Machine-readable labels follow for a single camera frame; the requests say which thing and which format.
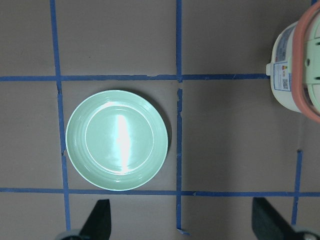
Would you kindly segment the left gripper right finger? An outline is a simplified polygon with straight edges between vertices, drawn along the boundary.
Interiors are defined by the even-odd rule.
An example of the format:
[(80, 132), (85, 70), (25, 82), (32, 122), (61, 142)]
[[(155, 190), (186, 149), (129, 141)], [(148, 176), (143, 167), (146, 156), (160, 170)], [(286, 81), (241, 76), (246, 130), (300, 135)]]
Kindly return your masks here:
[(296, 232), (264, 197), (252, 200), (251, 228), (258, 240), (295, 240)]

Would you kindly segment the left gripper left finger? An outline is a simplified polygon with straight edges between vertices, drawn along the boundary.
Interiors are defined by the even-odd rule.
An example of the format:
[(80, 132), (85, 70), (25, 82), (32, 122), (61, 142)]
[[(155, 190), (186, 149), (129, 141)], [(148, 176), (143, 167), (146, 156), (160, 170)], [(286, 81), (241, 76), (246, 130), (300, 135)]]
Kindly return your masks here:
[(79, 232), (82, 240), (109, 240), (111, 236), (111, 205), (109, 199), (96, 202)]

